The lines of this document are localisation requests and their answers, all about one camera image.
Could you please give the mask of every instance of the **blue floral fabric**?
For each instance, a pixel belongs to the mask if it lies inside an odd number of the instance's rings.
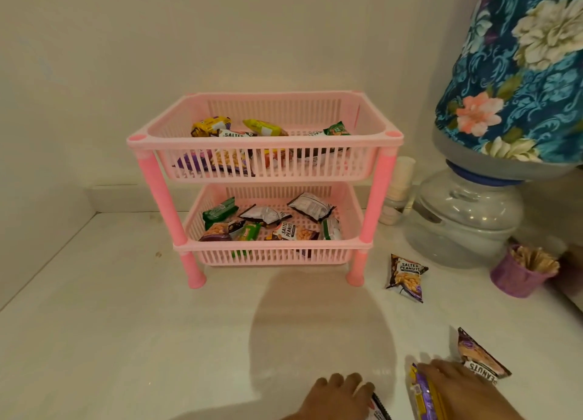
[[[583,159],[583,0],[480,0],[435,111],[455,142],[495,158]]]

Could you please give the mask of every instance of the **pink flower print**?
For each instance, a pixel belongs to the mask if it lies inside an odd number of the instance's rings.
[[[502,122],[498,113],[504,107],[504,101],[497,97],[490,97],[482,92],[476,97],[463,98],[463,108],[458,108],[458,129],[474,136],[484,136],[488,127]]]

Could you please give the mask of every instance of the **top basket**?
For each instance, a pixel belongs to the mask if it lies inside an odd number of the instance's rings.
[[[191,137],[194,122],[220,115],[235,131],[259,119],[289,136]],[[307,136],[338,121],[351,136]],[[354,181],[371,174],[380,147],[396,153],[403,134],[362,92],[200,93],[179,99],[127,143],[155,151],[179,182]]]

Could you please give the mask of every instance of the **purple cup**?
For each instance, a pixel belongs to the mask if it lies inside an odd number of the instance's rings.
[[[517,298],[527,298],[535,289],[546,279],[554,274],[543,274],[536,271],[530,271],[514,260],[511,250],[518,245],[510,247],[506,256],[490,273],[490,279],[500,291],[509,296]]]

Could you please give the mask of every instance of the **white bottle cap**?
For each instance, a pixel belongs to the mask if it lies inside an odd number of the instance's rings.
[[[387,197],[392,201],[404,201],[411,188],[415,159],[408,156],[399,156],[393,169],[393,177],[390,181]]]

